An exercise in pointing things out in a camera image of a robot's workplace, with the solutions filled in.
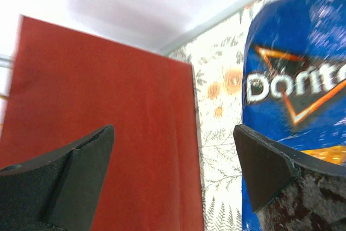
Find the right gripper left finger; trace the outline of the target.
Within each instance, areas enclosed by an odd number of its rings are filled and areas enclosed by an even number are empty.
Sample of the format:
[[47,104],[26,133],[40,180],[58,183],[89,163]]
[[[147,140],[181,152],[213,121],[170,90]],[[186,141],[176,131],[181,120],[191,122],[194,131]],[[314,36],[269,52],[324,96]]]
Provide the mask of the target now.
[[1,230],[90,230],[114,140],[107,125],[1,169]]

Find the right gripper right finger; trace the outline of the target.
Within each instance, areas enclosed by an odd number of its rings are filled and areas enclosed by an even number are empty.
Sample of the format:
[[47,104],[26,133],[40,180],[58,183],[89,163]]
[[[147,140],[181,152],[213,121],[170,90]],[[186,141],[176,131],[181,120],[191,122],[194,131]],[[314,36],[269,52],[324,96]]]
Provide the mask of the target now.
[[239,124],[233,132],[262,230],[345,230],[345,167]]

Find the red brown paper bag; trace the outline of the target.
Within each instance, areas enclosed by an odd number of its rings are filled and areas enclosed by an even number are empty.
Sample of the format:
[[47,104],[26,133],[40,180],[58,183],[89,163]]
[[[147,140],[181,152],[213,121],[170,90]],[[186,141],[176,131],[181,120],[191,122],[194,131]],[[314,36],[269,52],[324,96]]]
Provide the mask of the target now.
[[112,124],[93,230],[203,230],[189,64],[22,17],[1,166]]

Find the blue chips bag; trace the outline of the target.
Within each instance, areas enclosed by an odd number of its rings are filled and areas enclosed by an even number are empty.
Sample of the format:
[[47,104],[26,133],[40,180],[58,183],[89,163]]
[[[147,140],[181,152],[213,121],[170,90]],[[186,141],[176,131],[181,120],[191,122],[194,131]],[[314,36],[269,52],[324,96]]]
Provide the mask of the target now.
[[[242,123],[345,167],[345,0],[277,0],[251,22]],[[242,177],[244,230],[262,230]]]

